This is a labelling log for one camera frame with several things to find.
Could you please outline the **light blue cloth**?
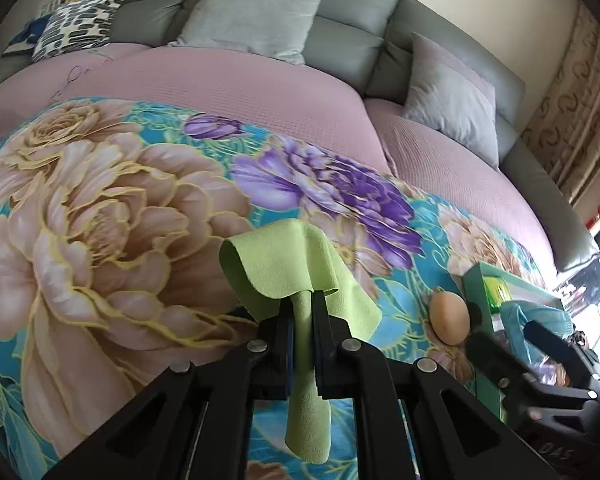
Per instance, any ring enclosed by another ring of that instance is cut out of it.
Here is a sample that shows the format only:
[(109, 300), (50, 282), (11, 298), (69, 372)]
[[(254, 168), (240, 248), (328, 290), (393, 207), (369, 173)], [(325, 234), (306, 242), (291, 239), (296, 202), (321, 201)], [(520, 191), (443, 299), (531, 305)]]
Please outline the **light blue cloth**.
[(564, 310), (512, 300), (501, 304), (500, 315), (509, 349), (519, 361), (535, 366), (567, 356), (566, 338), (573, 333), (573, 324)]

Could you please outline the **lime green cloth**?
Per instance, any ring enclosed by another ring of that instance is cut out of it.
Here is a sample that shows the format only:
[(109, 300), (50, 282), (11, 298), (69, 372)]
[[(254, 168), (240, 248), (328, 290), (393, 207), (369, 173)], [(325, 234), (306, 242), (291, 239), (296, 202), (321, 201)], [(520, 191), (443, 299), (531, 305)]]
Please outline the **lime green cloth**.
[(283, 219), (232, 236), (221, 245), (222, 271), (242, 306), (257, 321), (275, 316), (288, 298), (294, 312), (294, 382), (285, 442), (311, 464), (328, 460), (332, 412), (321, 399), (312, 362), (311, 295), (324, 292), (327, 311), (347, 321), (353, 337), (375, 333), (381, 312), (322, 230)]

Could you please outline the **beige potato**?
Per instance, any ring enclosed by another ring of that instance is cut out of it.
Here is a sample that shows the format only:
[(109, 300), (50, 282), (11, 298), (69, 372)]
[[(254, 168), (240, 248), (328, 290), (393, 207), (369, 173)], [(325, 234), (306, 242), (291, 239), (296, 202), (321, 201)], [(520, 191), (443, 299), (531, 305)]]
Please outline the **beige potato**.
[(466, 302), (454, 292), (435, 292), (429, 301), (430, 325), (448, 346), (459, 346), (470, 333)]

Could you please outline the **white tray teal rim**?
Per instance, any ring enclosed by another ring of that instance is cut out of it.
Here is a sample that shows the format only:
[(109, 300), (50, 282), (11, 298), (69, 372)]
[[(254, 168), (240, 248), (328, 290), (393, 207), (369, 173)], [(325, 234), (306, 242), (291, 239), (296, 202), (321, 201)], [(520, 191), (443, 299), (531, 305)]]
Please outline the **white tray teal rim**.
[(564, 310), (558, 297), (489, 263), (474, 264), (462, 276), (462, 283), (466, 302), (480, 311), (480, 322), (472, 331), (494, 336), (527, 364), (540, 365), (546, 356), (532, 344), (522, 343), (524, 324), (533, 320), (547, 324), (554, 318), (559, 321), (552, 327), (555, 334), (566, 334), (572, 327), (568, 315), (548, 313), (550, 309)]

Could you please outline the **floral teal blanket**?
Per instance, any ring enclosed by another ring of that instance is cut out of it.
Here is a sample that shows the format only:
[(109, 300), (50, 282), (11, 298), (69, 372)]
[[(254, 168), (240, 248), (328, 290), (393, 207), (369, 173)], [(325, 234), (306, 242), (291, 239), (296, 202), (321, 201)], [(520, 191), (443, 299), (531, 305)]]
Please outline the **floral teal blanket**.
[(254, 334), (219, 260), (270, 223), (390, 358), (472, 370), (428, 301), (483, 262), (533, 285), (528, 248), (447, 200), (327, 148), (186, 108), (71, 100), (0, 139), (0, 452), (46, 474), (179, 358)]

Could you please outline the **beige patterned curtain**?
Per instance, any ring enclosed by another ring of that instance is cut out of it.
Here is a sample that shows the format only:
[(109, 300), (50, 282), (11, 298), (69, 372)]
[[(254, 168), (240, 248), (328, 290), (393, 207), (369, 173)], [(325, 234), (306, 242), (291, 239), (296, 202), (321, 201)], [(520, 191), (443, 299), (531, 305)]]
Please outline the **beige patterned curtain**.
[(522, 140), (570, 204), (600, 173), (600, 23), (584, 3), (562, 65)]

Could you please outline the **pink sofa seat cover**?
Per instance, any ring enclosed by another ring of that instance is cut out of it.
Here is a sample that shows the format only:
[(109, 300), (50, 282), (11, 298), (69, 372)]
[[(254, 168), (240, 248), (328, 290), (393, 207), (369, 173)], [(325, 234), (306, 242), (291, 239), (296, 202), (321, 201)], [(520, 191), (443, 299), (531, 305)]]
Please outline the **pink sofa seat cover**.
[(444, 134), (362, 99), (339, 79), (248, 53), (108, 44), (23, 67), (0, 84), (0, 138), (57, 101), (106, 96), (239, 119), (351, 157), (434, 193), (528, 249), (544, 278), (556, 273), (547, 234), (503, 169)]

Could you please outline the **grey pink right cushion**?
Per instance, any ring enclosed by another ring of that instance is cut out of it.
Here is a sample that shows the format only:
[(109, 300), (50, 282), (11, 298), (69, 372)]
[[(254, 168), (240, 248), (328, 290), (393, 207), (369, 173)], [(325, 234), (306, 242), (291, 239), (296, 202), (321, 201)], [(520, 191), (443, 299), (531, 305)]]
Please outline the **grey pink right cushion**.
[(498, 166), (493, 84), (427, 37), (413, 36), (413, 63), (403, 117), (454, 140)]

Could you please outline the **grey sofa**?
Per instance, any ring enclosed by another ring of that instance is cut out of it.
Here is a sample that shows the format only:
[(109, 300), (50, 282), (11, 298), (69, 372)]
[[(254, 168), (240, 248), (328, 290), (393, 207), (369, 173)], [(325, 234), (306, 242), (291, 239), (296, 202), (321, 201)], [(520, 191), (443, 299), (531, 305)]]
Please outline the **grey sofa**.
[[(109, 44), (173, 47), (199, 0), (125, 0)], [(495, 89), (498, 166), (512, 179), (550, 241), (556, 273), (597, 256), (596, 241), (513, 128), (524, 83), (471, 36), (417, 0), (322, 0), (304, 45), (304, 63), (348, 84), (364, 99), (402, 108), (410, 86), (413, 36), (428, 37)], [(0, 84), (16, 73), (0, 70)]]

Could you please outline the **grey middle cushion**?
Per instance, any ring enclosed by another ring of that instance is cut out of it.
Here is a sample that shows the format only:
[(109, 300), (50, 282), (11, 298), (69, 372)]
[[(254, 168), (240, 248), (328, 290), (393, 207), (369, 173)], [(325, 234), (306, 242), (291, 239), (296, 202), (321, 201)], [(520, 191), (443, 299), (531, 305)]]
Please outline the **grey middle cushion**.
[(322, 0), (199, 0), (173, 47), (247, 52), (302, 65)]

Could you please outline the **black white patterned cushion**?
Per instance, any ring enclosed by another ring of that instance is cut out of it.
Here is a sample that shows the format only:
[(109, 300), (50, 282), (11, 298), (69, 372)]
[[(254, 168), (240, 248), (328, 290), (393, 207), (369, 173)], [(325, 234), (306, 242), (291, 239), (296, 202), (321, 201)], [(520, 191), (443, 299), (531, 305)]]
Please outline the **black white patterned cushion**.
[(31, 62), (109, 44), (114, 14), (125, 0), (80, 0), (60, 6), (38, 38)]

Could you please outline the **blue cushion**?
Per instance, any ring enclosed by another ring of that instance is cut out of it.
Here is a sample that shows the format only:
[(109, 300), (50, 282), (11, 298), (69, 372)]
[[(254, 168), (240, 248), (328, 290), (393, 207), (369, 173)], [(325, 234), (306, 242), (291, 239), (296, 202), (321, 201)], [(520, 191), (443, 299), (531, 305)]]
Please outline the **blue cushion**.
[(24, 25), (23, 30), (18, 32), (18, 34), (9, 41), (9, 44), (2, 52), (2, 55), (31, 55), (51, 17), (52, 14), (50, 13), (27, 22), (27, 24)]

